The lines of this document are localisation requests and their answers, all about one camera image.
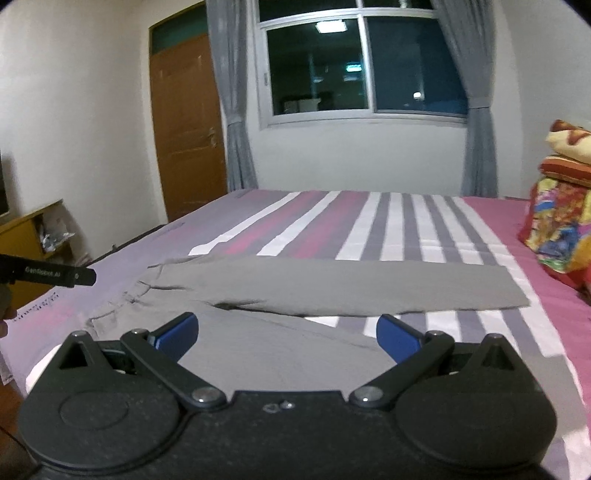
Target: pink bed sheet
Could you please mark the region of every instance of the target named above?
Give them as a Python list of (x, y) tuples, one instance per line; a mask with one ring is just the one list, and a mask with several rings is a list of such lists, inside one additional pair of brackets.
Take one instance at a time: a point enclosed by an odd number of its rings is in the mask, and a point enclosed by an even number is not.
[(527, 275), (554, 327), (567, 356), (577, 369), (583, 390), (587, 423), (591, 425), (591, 307), (577, 292), (551, 278), (532, 251), (517, 240), (525, 218), (526, 201), (470, 197), (465, 199), (494, 231)]

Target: metal screw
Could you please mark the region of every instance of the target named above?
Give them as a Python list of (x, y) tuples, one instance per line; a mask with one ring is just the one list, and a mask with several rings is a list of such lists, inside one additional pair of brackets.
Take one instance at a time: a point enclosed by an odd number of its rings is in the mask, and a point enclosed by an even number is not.
[(279, 406), (282, 410), (293, 410), (296, 407), (296, 404), (290, 402), (289, 400), (284, 400), (279, 404)]
[(264, 405), (262, 409), (267, 413), (277, 413), (281, 410), (279, 405), (277, 405), (276, 403), (268, 403), (267, 405)]
[(384, 396), (384, 392), (381, 388), (373, 387), (371, 385), (367, 385), (365, 387), (359, 387), (357, 390), (353, 392), (355, 398), (361, 402), (370, 402), (379, 400)]
[(216, 387), (201, 387), (193, 390), (191, 396), (199, 403), (212, 403), (222, 397), (222, 392)]

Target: folded blanket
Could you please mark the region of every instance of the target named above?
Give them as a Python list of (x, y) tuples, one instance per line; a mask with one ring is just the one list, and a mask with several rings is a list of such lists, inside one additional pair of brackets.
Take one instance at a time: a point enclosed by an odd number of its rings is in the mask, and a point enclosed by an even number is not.
[(578, 162), (564, 155), (546, 157), (538, 170), (544, 177), (564, 180), (586, 188), (591, 188), (591, 165)]
[(591, 132), (563, 120), (556, 120), (546, 137), (556, 153), (591, 164)]
[(532, 189), (530, 211), (519, 239), (554, 278), (583, 285), (591, 265), (591, 190), (544, 178)]

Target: white wall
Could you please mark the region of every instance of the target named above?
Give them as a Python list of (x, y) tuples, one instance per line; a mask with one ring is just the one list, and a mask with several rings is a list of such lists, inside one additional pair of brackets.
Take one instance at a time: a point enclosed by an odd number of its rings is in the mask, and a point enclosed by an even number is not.
[(519, 73), (526, 194), (551, 153), (544, 139), (552, 122), (590, 126), (591, 27), (563, 0), (502, 0), (502, 6)]
[(492, 98), (492, 119), (496, 135), (499, 195), (520, 197), (522, 193), (521, 99), (515, 51), (505, 11), (494, 0), (496, 28), (495, 77)]
[(141, 0), (0, 14), (0, 150), (23, 211), (63, 198), (94, 257), (158, 223), (139, 88)]
[[(154, 148), (150, 106), (149, 35), (155, 23), (194, 0), (145, 0), (141, 5), (142, 97), (152, 182), (165, 218)], [(515, 59), (499, 5), (498, 55), (493, 114), (499, 145), (499, 191), (518, 195), (521, 172), (521, 118)], [(300, 122), (261, 128), (256, 92), (252, 23), (248, 33), (248, 113), (259, 185), (264, 189), (351, 189), (459, 194), (464, 125), (402, 119)]]

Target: white stripe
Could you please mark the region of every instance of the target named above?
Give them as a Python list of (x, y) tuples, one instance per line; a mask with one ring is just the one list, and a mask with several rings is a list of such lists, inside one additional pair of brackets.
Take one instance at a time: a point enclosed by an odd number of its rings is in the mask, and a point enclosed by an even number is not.
[(379, 317), (367, 317), (365, 326), (363, 327), (363, 334), (368, 337), (376, 338), (375, 329), (378, 326)]
[(306, 320), (311, 322), (321, 323), (329, 327), (336, 327), (339, 323), (338, 317), (304, 317)]
[(321, 214), (325, 208), (330, 205), (339, 192), (328, 192), (325, 197), (308, 210), (304, 215), (293, 222), (289, 227), (283, 230), (273, 240), (267, 243), (257, 255), (263, 255), (268, 257), (276, 257), (281, 251), (293, 240), (302, 233), (302, 230), (306, 228), (312, 220), (314, 220), (319, 214)]
[(564, 452), (569, 462), (571, 480), (588, 480), (591, 476), (591, 444), (589, 428), (569, 432), (562, 437)]
[(457, 250), (460, 252), (460, 256), (464, 263), (482, 265), (482, 257), (480, 252), (476, 250), (476, 247), (468, 237), (468, 234), (464, 230), (464, 227), (457, 220), (456, 214), (453, 213), (447, 202), (441, 195), (432, 195), (435, 202), (436, 208), (438, 208), (443, 222), (446, 224), (449, 234), (452, 236), (452, 240), (456, 244)]
[(429, 330), (442, 330), (451, 335), (456, 342), (462, 341), (460, 321), (457, 319), (455, 310), (427, 312), (427, 331)]
[(503, 319), (503, 314), (500, 310), (481, 310), (478, 312), (480, 322), (484, 327), (486, 333), (500, 333), (504, 335), (509, 343), (513, 346), (518, 354), (521, 354), (517, 341), (513, 337), (511, 329), (507, 326), (507, 323)]
[(489, 226), (482, 220), (472, 207), (470, 207), (461, 198), (454, 198), (457, 206), (466, 215), (472, 226), (478, 231), (480, 237), (489, 245), (489, 248), (493, 252), (496, 261), (499, 265), (503, 265), (507, 268), (515, 282), (521, 287), (525, 295), (530, 301), (530, 306), (521, 308), (521, 314), (529, 327), (532, 335), (540, 351), (544, 356), (552, 355), (565, 355), (566, 351), (560, 341), (558, 331), (548, 318), (538, 294), (534, 291), (530, 281), (525, 276), (525, 273), (513, 257), (507, 250), (507, 247), (499, 240), (495, 233), (489, 228)]
[(291, 193), (288, 193), (281, 200), (279, 200), (279, 201), (277, 201), (275, 203), (270, 204), (268, 207), (263, 208), (260, 212), (255, 213), (254, 215), (250, 216), (246, 220), (243, 220), (238, 225), (236, 225), (234, 228), (228, 230), (225, 233), (222, 233), (221, 235), (218, 235), (211, 242), (209, 242), (207, 244), (197, 245), (196, 247), (193, 247), (193, 249), (189, 252), (189, 255), (205, 255), (205, 254), (208, 254), (213, 249), (213, 247), (215, 247), (217, 244), (220, 244), (222, 242), (227, 242), (228, 240), (231, 240), (232, 238), (234, 238), (235, 236), (237, 236), (239, 233), (243, 232), (248, 227), (250, 227), (253, 223), (259, 221), (260, 219), (262, 219), (264, 217), (266, 217), (270, 213), (275, 212), (275, 210), (283, 207), (286, 203), (292, 201), (300, 193), (301, 192), (291, 192)]
[(441, 242), (437, 236), (431, 212), (423, 195), (411, 195), (414, 204), (414, 216), (417, 222), (418, 238), (424, 262), (445, 263)]
[(336, 260), (360, 260), (365, 245), (368, 242), (371, 227), (374, 224), (378, 212), (378, 204), (381, 194), (371, 192), (361, 213), (355, 220), (355, 224), (336, 256)]
[(384, 246), (380, 260), (403, 260), (404, 256), (404, 215), (402, 194), (391, 193), (388, 204), (388, 220), (384, 235)]

